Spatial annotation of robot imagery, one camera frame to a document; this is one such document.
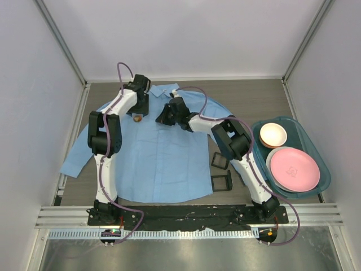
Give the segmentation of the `orange painted round brooch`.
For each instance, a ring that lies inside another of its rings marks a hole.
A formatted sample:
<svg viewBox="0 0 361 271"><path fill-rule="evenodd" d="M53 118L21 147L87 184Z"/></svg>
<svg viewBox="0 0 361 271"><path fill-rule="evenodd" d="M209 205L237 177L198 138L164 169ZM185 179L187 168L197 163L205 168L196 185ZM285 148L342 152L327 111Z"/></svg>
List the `orange painted round brooch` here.
<svg viewBox="0 0 361 271"><path fill-rule="evenodd" d="M134 115L133 116L133 121L138 123L138 122L142 121L142 118L143 118L142 115Z"/></svg>

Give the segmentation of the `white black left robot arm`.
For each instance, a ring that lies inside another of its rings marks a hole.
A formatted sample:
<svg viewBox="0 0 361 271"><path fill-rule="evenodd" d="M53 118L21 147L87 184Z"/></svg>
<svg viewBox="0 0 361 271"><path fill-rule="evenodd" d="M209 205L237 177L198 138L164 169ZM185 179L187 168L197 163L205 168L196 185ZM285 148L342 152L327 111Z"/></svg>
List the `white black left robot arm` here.
<svg viewBox="0 0 361 271"><path fill-rule="evenodd" d="M112 225L120 219L116 190L116 159L122 146L121 119L129 115L143 118L149 113L151 80L135 75L121 84L117 96L101 111L89 115L87 144L96 163L97 192L94 206L88 209L88 224Z"/></svg>

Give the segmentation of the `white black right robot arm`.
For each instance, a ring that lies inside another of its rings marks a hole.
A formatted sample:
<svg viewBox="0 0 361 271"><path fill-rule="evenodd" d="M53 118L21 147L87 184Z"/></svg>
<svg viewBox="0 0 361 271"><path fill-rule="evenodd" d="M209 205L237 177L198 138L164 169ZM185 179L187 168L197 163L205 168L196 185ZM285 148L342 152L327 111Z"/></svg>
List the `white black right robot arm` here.
<svg viewBox="0 0 361 271"><path fill-rule="evenodd" d="M175 97L164 105L156 122L179 125L188 132L206 133L217 144L221 154L229 160L246 184L256 220L265 222L275 216L279 200L266 184L253 155L254 139L236 117L211 118L191 112L181 97Z"/></svg>

